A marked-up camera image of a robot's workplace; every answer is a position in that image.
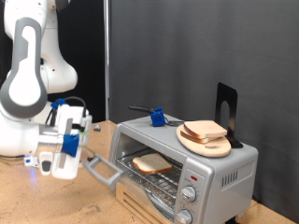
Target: black stand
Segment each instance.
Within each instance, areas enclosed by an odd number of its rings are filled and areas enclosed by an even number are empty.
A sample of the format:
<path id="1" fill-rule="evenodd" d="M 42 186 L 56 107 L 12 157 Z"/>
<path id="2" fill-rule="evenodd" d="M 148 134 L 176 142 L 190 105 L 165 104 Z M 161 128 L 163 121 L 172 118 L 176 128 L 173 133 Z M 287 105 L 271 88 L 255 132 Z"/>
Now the black stand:
<path id="1" fill-rule="evenodd" d="M 240 224 L 237 221 L 235 221 L 235 217 L 229 219 L 228 221 L 225 222 L 225 224 Z"/>
<path id="2" fill-rule="evenodd" d="M 229 118 L 226 138 L 230 141 L 232 148 L 242 148 L 243 145 L 240 142 L 238 142 L 236 139 L 234 139 L 235 114 L 236 114 L 236 102 L 237 102 L 236 90 L 222 83 L 218 83 L 216 114 L 215 114 L 215 121 L 218 124 L 221 124 L 221 105 L 224 101 L 227 102 L 230 109 L 230 118 Z"/>

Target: wooden surface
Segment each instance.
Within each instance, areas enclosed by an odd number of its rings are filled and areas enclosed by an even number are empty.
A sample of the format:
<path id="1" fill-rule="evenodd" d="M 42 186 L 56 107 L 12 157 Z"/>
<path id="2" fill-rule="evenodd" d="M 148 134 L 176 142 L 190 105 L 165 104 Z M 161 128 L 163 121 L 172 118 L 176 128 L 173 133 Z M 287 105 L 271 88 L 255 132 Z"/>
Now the wooden surface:
<path id="1" fill-rule="evenodd" d="M 180 135 L 183 124 L 177 128 L 177 137 L 180 143 L 189 150 L 207 157 L 223 157 L 230 153 L 231 144 L 226 137 L 220 137 L 206 144 L 195 143 Z"/>
<path id="2" fill-rule="evenodd" d="M 115 124 L 99 123 L 102 132 L 91 133 L 89 147 L 108 158 Z M 74 180 L 43 176 L 23 166 L 23 159 L 0 159 L 0 223 L 142 223 L 116 200 L 115 191 L 79 168 Z M 294 224 L 261 204 L 252 202 L 242 224 Z"/>

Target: toaster oven knob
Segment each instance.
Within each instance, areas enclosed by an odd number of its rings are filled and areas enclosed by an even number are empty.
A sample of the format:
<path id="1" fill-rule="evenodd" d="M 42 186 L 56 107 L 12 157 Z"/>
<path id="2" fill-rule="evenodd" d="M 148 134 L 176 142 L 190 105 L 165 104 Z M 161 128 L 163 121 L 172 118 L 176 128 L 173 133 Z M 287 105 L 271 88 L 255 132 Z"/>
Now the toaster oven knob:
<path id="1" fill-rule="evenodd" d="M 181 210 L 176 215 L 176 221 L 181 224 L 190 224 L 192 223 L 192 216 L 187 210 Z"/>
<path id="2" fill-rule="evenodd" d="M 186 187 L 185 189 L 182 189 L 180 191 L 180 195 L 186 199 L 189 203 L 192 203 L 195 201 L 196 193 L 195 189 L 193 187 Z"/>

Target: blue clip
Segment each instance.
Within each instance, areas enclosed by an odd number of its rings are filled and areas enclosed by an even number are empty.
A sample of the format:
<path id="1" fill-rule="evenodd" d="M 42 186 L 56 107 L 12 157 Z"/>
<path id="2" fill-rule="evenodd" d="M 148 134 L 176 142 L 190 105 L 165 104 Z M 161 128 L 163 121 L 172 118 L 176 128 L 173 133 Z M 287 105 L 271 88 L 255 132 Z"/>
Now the blue clip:
<path id="1" fill-rule="evenodd" d="M 166 124 L 163 110 L 160 107 L 155 108 L 154 113 L 149 113 L 151 120 L 152 120 L 152 126 L 158 127 Z"/>
<path id="2" fill-rule="evenodd" d="M 58 104 L 58 105 L 65 105 L 66 104 L 65 100 L 62 99 L 62 98 L 56 100 L 55 103 Z"/>
<path id="3" fill-rule="evenodd" d="M 72 157 L 76 157 L 77 149 L 78 149 L 78 140 L 79 140 L 78 134 L 77 135 L 65 134 L 62 152 Z"/>
<path id="4" fill-rule="evenodd" d="M 54 109 L 54 110 L 58 110 L 58 105 L 56 103 L 51 103 L 50 106 Z"/>

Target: black handle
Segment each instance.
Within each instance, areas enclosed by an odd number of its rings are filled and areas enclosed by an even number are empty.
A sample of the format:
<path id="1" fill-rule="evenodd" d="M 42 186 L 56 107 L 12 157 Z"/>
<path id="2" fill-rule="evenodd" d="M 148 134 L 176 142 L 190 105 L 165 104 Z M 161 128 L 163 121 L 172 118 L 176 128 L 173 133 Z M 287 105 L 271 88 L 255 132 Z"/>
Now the black handle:
<path id="1" fill-rule="evenodd" d="M 155 113 L 156 111 L 153 108 L 149 108 L 143 105 L 130 105 L 129 109 L 137 110 L 141 112 L 147 112 L 147 113 Z"/>

